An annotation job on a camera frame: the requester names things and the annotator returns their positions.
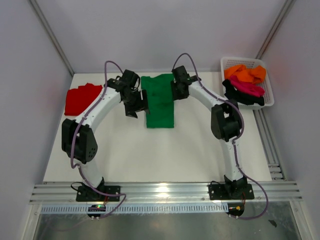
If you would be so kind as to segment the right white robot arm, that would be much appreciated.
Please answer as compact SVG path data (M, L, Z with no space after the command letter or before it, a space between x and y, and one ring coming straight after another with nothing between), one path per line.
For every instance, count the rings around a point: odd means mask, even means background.
M220 142L225 165L224 184L216 183L220 189L211 190L219 199L243 199L249 185L247 178L240 171L236 153L239 145L237 138L243 129L237 102L220 99L213 91L205 88L199 77L190 76L183 65L172 69L171 72L173 99L183 100L191 96L210 111L211 132Z

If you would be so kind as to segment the green t shirt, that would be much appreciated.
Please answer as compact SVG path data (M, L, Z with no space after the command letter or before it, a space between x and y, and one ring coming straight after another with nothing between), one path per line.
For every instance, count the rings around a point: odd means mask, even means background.
M148 129L172 129L174 127L174 100L171 73L155 77L142 76L141 88L147 93L149 113L146 114Z

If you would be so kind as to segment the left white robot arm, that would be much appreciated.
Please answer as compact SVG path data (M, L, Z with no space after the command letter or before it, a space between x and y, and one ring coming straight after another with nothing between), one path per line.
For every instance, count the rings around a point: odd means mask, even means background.
M121 76L105 80L104 87L96 99L75 119L65 119L61 126L61 148L70 158L72 169L78 169L82 183L77 189L79 197L90 197L94 201L104 196L117 198L119 191L107 191L103 176L98 172L95 156L98 144L95 131L107 114L122 103L125 115L137 118L138 112L148 112L146 90L139 90L141 78L131 70Z

